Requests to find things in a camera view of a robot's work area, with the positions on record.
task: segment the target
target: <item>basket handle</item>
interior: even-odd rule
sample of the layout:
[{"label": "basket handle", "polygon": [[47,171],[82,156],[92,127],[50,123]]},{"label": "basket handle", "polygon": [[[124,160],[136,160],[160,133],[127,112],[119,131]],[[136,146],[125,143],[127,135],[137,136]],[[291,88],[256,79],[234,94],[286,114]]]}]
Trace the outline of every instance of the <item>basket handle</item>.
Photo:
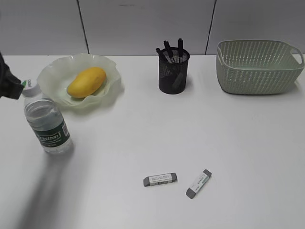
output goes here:
[{"label": "basket handle", "polygon": [[223,65],[223,62],[224,62],[223,54],[222,54],[222,52],[221,52],[219,47],[217,47],[217,57],[218,57],[219,63],[221,65]]},{"label": "basket handle", "polygon": [[291,50],[296,50],[297,53],[301,56],[302,63],[300,63],[300,65],[301,65],[301,66],[304,66],[304,56],[303,56],[303,54],[301,53],[301,51],[300,51],[298,48],[294,47],[294,46],[291,46],[291,45],[290,45],[290,47],[291,47]]}]

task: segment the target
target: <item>basket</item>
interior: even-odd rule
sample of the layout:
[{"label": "basket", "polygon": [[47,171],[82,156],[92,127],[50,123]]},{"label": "basket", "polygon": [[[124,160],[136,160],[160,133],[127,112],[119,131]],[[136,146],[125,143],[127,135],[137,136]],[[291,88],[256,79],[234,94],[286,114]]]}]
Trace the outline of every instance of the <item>basket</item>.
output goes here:
[{"label": "basket", "polygon": [[[296,50],[302,63],[291,54]],[[285,42],[235,40],[218,44],[217,78],[221,88],[231,94],[279,94],[304,69],[300,50]]]}]

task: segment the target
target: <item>yellow mango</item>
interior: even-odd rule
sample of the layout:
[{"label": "yellow mango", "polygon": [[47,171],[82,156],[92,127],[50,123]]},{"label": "yellow mango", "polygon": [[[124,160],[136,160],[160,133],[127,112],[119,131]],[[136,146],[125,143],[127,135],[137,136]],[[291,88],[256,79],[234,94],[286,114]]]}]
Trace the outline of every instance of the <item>yellow mango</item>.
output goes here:
[{"label": "yellow mango", "polygon": [[74,98],[85,98],[99,89],[105,79],[106,72],[103,68],[87,68],[68,86],[67,92]]}]

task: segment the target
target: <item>white wall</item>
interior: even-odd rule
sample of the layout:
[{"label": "white wall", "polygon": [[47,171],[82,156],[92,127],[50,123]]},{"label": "white wall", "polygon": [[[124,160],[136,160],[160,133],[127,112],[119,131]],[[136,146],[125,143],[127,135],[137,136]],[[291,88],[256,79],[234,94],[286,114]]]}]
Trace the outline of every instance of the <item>white wall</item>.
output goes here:
[{"label": "white wall", "polygon": [[155,55],[183,38],[191,54],[204,54],[214,0],[80,0],[90,53]]},{"label": "white wall", "polygon": [[0,14],[2,54],[87,52],[76,0],[0,0]]},{"label": "white wall", "polygon": [[[214,0],[79,0],[90,53],[155,55],[183,38],[204,54]],[[305,0],[217,0],[207,54],[232,39],[282,40],[305,53]],[[77,0],[0,0],[0,51],[87,52]]]},{"label": "white wall", "polygon": [[207,54],[234,39],[286,41],[305,53],[305,0],[217,0]]}]

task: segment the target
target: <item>pen holder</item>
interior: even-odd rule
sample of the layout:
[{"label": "pen holder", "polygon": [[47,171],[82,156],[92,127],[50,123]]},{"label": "pen holder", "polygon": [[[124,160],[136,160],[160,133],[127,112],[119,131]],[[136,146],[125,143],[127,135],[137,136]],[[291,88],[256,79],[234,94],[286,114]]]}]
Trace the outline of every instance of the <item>pen holder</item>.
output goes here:
[{"label": "pen holder", "polygon": [[190,54],[183,49],[183,56],[179,58],[178,48],[171,47],[171,50],[172,59],[166,49],[161,50],[167,62],[159,59],[159,88],[167,94],[179,94],[185,89]]}]

